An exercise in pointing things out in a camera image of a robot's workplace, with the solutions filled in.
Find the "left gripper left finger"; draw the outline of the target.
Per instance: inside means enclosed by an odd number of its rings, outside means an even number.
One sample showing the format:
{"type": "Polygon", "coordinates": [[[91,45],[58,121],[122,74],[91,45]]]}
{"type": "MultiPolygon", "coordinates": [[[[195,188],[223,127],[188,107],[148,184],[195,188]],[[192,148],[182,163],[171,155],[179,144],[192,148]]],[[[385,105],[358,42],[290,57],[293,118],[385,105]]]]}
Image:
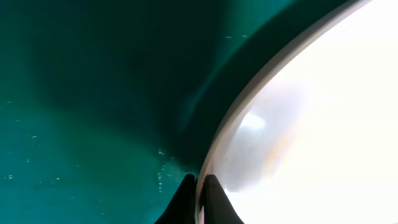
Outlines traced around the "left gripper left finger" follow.
{"type": "Polygon", "coordinates": [[[155,224],[195,224],[196,186],[195,176],[187,174],[155,224]]]}

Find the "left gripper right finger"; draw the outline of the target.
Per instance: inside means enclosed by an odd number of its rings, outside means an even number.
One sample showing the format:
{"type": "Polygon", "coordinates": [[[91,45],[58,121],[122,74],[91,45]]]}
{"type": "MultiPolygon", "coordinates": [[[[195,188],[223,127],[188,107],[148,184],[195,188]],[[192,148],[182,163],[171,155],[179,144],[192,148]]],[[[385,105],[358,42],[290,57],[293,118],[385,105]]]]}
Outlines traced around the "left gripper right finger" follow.
{"type": "Polygon", "coordinates": [[[199,197],[204,224],[244,224],[214,174],[205,177],[199,197]]]}

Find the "white plate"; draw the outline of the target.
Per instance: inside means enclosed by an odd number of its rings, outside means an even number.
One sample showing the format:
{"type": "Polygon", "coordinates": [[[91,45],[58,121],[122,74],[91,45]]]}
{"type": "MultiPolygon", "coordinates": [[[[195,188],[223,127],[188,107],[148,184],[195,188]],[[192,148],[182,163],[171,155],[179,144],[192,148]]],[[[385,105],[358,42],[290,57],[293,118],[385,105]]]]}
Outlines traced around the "white plate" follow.
{"type": "Polygon", "coordinates": [[[228,111],[198,178],[244,223],[397,222],[397,1],[349,1],[228,111]]]}

